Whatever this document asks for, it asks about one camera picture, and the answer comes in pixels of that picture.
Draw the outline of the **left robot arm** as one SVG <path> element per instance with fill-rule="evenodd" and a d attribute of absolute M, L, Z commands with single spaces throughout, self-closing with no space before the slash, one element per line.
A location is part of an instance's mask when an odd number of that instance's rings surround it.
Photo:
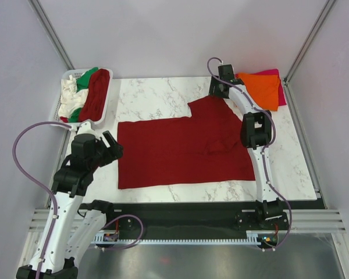
<path fill-rule="evenodd" d="M 77 278 L 81 258 L 96 233 L 116 222 L 112 204 L 95 200 L 71 232 L 95 171 L 123 156 L 123 147 L 109 131 L 97 137 L 92 131 L 77 133 L 71 153 L 54 175 L 51 209 L 38 248 L 30 263 L 19 267 L 16 278 Z"/>

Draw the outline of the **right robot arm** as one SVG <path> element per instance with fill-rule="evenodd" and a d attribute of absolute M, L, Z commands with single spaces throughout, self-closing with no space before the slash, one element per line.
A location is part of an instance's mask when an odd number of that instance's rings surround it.
<path fill-rule="evenodd" d="M 209 95 L 233 101 L 243 115 L 240 138 L 251 158 L 257 185 L 254 219 L 258 227 L 269 228 L 283 217 L 282 196 L 273 188 L 269 162 L 269 146 L 276 138 L 271 112 L 257 105 L 244 82 L 235 77 L 232 65 L 220 62 L 218 75 L 211 76 Z"/>

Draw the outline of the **dark red t-shirt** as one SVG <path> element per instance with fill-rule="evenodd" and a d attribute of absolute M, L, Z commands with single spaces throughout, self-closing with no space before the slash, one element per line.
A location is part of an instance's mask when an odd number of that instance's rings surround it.
<path fill-rule="evenodd" d="M 190 117 L 121 122 L 118 188 L 255 179 L 241 120 L 220 98 L 188 103 Z"/>

